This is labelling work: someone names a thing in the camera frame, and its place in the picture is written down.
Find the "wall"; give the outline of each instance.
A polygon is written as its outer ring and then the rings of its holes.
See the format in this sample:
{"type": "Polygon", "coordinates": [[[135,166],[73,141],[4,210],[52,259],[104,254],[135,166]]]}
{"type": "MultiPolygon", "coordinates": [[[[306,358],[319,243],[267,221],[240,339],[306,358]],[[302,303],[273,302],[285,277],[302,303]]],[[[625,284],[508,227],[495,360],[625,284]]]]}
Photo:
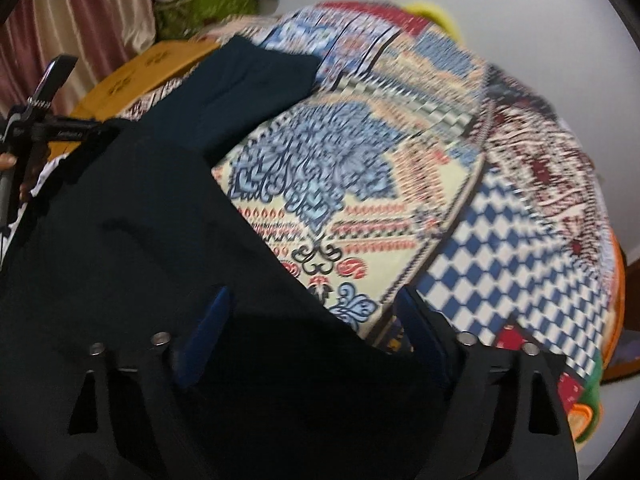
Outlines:
{"type": "MultiPolygon", "coordinates": [[[[278,12],[316,1],[280,0],[278,12]]],[[[556,106],[596,164],[629,260],[640,258],[640,52],[608,0],[429,1],[556,106]]]]}

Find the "blue and white checkered fabric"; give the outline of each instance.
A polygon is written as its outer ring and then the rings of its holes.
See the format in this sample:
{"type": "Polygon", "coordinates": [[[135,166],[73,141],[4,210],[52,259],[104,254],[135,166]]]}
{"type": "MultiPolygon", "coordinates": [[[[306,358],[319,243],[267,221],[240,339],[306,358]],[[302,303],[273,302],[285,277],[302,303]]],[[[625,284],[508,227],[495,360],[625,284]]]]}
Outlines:
{"type": "Polygon", "coordinates": [[[530,215],[496,170],[417,290],[459,331],[491,344],[510,316],[586,377],[602,341],[606,295],[555,230],[530,215]]]}

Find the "silver rivet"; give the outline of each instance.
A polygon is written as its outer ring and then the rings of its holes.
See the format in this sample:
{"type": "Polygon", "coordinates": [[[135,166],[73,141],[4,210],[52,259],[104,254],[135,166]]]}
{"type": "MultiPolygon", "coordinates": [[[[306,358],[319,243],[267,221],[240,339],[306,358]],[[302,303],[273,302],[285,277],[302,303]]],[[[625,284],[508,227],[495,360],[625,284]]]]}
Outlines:
{"type": "Polygon", "coordinates": [[[168,332],[158,332],[151,338],[154,346],[166,345],[169,341],[171,341],[171,335],[168,332]]]}
{"type": "Polygon", "coordinates": [[[533,343],[524,343],[524,345],[522,345],[522,351],[527,355],[533,356],[540,353],[540,348],[533,343]]]}
{"type": "Polygon", "coordinates": [[[474,336],[471,332],[460,332],[456,339],[460,344],[464,346],[473,346],[478,342],[478,338],[474,336]]]}
{"type": "Polygon", "coordinates": [[[94,343],[89,346],[89,355],[100,355],[102,352],[104,352],[103,343],[94,343]]]}

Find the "striped curtain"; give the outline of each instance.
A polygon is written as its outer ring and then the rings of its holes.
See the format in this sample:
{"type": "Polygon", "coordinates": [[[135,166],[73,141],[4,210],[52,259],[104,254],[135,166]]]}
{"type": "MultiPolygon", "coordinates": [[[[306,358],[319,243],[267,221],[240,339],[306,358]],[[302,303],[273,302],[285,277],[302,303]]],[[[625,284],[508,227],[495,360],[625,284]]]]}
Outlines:
{"type": "Polygon", "coordinates": [[[67,114],[155,36],[151,0],[20,0],[0,27],[0,112],[25,102],[49,61],[65,52],[79,61],[53,111],[67,114]]]}

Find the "patterned bedsheet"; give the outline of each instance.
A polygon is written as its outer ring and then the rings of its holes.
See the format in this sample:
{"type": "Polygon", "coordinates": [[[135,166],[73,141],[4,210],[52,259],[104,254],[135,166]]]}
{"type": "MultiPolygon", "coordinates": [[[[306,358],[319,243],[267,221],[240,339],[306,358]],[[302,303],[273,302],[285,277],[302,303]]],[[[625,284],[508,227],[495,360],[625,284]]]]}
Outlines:
{"type": "Polygon", "coordinates": [[[281,263],[379,346],[401,345],[390,304],[413,283],[484,344],[565,354],[569,410],[602,366],[614,256],[590,160],[552,106],[389,4],[329,2],[206,34],[323,60],[318,92],[212,171],[281,263]]]}

